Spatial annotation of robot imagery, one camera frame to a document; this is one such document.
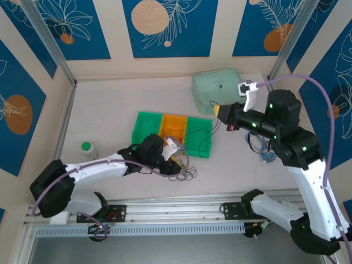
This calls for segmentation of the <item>aluminium side rail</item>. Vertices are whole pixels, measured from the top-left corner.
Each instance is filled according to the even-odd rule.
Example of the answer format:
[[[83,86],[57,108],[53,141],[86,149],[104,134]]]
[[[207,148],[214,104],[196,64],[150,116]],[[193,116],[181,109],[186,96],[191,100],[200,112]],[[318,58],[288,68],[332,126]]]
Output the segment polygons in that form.
[[[44,169],[51,161],[60,158],[62,155],[75,94],[76,85],[59,90],[49,100],[48,106],[45,107],[48,113],[46,123],[48,127],[46,130],[45,148],[43,148],[42,153],[41,169]]]

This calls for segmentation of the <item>mint green fabric pouch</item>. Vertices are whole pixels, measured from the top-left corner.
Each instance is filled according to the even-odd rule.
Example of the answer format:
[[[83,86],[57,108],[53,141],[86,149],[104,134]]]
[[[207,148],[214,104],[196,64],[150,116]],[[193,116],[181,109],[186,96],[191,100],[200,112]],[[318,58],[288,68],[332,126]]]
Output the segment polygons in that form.
[[[198,112],[213,114],[213,106],[233,102],[244,103],[239,96],[238,84],[242,82],[239,73],[233,69],[221,69],[198,73],[192,77],[191,92]]]

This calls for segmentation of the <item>green capped clear bottle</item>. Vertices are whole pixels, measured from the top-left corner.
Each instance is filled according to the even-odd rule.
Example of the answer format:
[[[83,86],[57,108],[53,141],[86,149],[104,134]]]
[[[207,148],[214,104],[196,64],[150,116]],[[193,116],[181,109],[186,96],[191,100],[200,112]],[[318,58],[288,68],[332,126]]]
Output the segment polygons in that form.
[[[93,144],[85,141],[81,144],[81,150],[89,160],[97,160],[98,152],[94,148]]]

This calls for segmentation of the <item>yellow plastic bin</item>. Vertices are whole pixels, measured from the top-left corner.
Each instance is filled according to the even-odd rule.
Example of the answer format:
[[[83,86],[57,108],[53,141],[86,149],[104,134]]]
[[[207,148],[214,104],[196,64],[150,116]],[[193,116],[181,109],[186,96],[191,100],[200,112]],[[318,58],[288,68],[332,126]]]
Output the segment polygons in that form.
[[[159,129],[159,136],[165,140],[167,136],[171,136],[184,144],[188,118],[179,115],[164,114]]]

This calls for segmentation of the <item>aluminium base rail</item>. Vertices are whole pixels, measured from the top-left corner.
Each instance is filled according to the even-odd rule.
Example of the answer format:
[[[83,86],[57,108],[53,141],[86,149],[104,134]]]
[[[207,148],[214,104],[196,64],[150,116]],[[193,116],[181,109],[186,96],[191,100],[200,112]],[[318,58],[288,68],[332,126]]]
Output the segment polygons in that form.
[[[243,192],[218,195],[195,195],[179,197],[158,197],[149,199],[110,200],[111,205],[126,205],[125,222],[119,224],[184,224],[184,223],[222,223],[226,222],[220,212],[225,202],[240,202]],[[267,191],[271,199],[292,203],[305,211],[303,198],[297,190]],[[50,219],[30,216],[30,205],[24,218],[24,226],[49,226]]]

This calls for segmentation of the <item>green plastic bin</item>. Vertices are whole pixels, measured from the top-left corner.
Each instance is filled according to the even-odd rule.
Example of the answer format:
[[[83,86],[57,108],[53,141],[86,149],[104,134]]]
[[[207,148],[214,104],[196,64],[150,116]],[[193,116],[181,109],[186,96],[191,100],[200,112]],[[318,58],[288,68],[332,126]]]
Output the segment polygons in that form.
[[[189,117],[184,138],[184,147],[189,156],[209,158],[212,147],[213,121]]]
[[[162,123],[163,115],[160,113],[142,112],[137,115],[133,133],[132,144],[140,144],[151,134],[158,134]]]

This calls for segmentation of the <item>aluminium frame post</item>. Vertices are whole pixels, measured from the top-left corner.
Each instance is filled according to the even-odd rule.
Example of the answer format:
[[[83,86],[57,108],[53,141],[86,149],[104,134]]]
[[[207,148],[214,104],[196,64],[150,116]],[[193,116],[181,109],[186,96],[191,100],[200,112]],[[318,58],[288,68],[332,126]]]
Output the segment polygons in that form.
[[[305,0],[302,9],[298,12],[298,15],[294,21],[293,26],[289,32],[289,35],[281,50],[278,53],[276,61],[268,75],[269,80],[275,79],[281,72],[285,65],[289,55],[291,54],[294,46],[296,45],[302,31],[304,30],[307,22],[309,21],[311,14],[315,10],[319,0]]]
[[[67,65],[67,61],[63,56],[62,51],[57,45],[53,35],[51,34],[48,26],[46,25],[43,17],[41,16],[39,10],[35,6],[32,0],[18,0],[22,10],[33,26],[34,30],[38,34],[45,48],[48,50],[50,56],[56,63],[58,69],[63,74],[64,78],[68,84],[72,87],[76,87],[77,80],[74,78],[74,75],[70,68]]]

